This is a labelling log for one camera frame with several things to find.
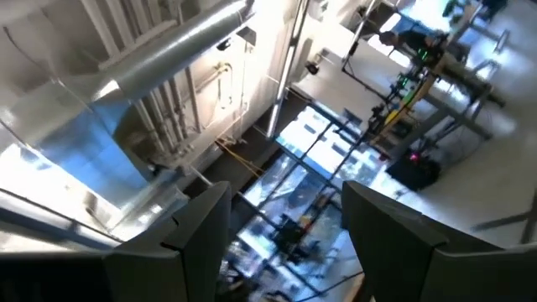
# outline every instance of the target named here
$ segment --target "metal rod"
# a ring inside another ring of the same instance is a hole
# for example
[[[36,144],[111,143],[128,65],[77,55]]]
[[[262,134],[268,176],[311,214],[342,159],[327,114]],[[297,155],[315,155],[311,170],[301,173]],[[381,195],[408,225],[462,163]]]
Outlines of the metal rod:
[[[157,133],[157,129],[154,127],[153,121],[151,120],[151,116],[149,115],[148,109],[143,105],[142,100],[137,100],[134,102],[134,107],[138,111],[138,115],[142,119],[142,123],[145,126],[145,128],[149,132],[149,136],[151,137],[151,140],[153,140],[153,143],[155,144],[158,151],[161,153],[166,153],[166,148],[164,147],[164,144],[160,140],[159,134]]]
[[[267,138],[272,138],[276,131],[276,123],[278,121],[279,113],[281,111],[282,104],[285,98],[285,88],[287,86],[287,80],[289,79],[289,73],[293,67],[293,61],[295,59],[296,49],[300,42],[300,36],[302,35],[302,29],[306,16],[308,14],[308,7],[310,6],[310,0],[300,0],[297,10],[295,23],[293,24],[293,31],[289,39],[289,46],[285,54],[284,68],[279,76],[278,90],[276,92],[276,100],[274,102],[272,111],[270,113],[270,120],[268,121]]]
[[[377,3],[377,0],[371,0],[369,3],[368,9],[366,10],[362,20],[360,21],[360,24],[358,25],[358,28],[356,29],[356,33],[354,33],[354,36],[352,37],[352,43],[350,49],[354,49],[354,44],[358,43],[358,40],[360,39],[360,33],[363,30],[363,26],[366,23],[366,21],[369,19],[369,15],[371,14],[373,7]],[[349,50],[347,54],[343,57],[343,63],[346,63],[349,58],[351,57],[351,51]]]

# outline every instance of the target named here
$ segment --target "large silver duct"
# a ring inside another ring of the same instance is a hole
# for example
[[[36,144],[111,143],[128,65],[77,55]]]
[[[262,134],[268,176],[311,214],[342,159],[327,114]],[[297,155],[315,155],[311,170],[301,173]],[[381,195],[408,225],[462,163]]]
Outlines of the large silver duct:
[[[119,208],[135,202],[154,177],[114,133],[138,100],[241,28],[253,1],[226,0],[134,50],[97,75],[50,82],[0,118],[24,143]]]
[[[254,14],[253,0],[226,0],[170,29],[107,70],[93,101],[139,99],[238,31]]]

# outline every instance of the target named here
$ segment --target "steel beam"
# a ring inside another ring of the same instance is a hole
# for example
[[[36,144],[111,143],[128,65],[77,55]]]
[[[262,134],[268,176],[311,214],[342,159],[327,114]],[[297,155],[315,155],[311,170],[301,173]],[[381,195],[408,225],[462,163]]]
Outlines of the steel beam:
[[[278,90],[276,92],[276,100],[270,113],[270,120],[268,121],[267,138],[272,138],[276,130],[276,123],[278,121],[279,112],[282,107],[282,103],[285,99],[285,88],[287,86],[287,80],[289,79],[289,73],[293,67],[293,60],[295,59],[296,49],[300,42],[300,36],[302,35],[302,29],[306,16],[308,14],[308,7],[310,6],[310,0],[300,0],[298,3],[295,23],[293,24],[293,31],[289,39],[289,46],[287,48],[284,60],[284,68],[279,76]]]
[[[485,138],[485,139],[490,139],[493,137],[489,131],[477,125],[474,121],[464,116],[463,114],[459,113],[457,110],[445,104],[443,101],[437,99],[436,97],[432,95],[427,95],[424,98],[424,100],[428,102],[429,104],[431,104],[432,106],[436,107],[436,109],[446,112],[451,117],[453,117],[456,122],[459,122],[463,126],[467,127],[468,129],[470,129],[472,132],[479,135],[480,137]]]

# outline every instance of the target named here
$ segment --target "electronic device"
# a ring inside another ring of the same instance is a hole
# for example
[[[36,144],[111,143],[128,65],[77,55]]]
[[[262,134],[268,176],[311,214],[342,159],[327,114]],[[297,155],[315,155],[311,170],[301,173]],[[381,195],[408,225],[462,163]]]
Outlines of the electronic device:
[[[354,181],[344,182],[341,202],[364,284],[377,302],[537,298],[535,247],[503,250]]]
[[[0,254],[1,300],[213,302],[230,211],[221,182],[111,251]]]
[[[409,190],[419,191],[440,178],[441,166],[428,156],[407,152],[391,163],[386,173]]]

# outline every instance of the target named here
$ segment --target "yellow cable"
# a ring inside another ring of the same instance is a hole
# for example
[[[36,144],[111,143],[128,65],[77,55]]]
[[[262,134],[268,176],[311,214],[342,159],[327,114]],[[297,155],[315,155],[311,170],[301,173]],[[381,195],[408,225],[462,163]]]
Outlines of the yellow cable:
[[[253,164],[251,161],[248,161],[246,160],[245,158],[243,158],[242,156],[234,153],[233,151],[231,151],[226,145],[224,145],[223,143],[220,143],[220,142],[217,142],[222,148],[224,148],[229,154],[231,154],[233,157],[235,157],[237,160],[241,161],[242,163],[244,164],[247,164],[250,168],[252,169],[255,169],[259,172],[264,172],[263,169],[259,168],[258,166],[256,166],[255,164]]]
[[[258,178],[261,177],[261,175],[258,172],[256,172],[254,169],[257,169],[258,171],[263,172],[262,169],[260,169],[259,167],[256,167],[254,164],[248,162],[246,159],[242,158],[240,155],[234,153],[228,147],[224,146],[222,143],[216,142],[216,144],[218,146],[220,146],[221,148],[225,149],[234,159],[236,159],[239,163],[244,165],[246,167],[246,169],[248,169],[250,172],[252,172],[252,174],[257,176]]]

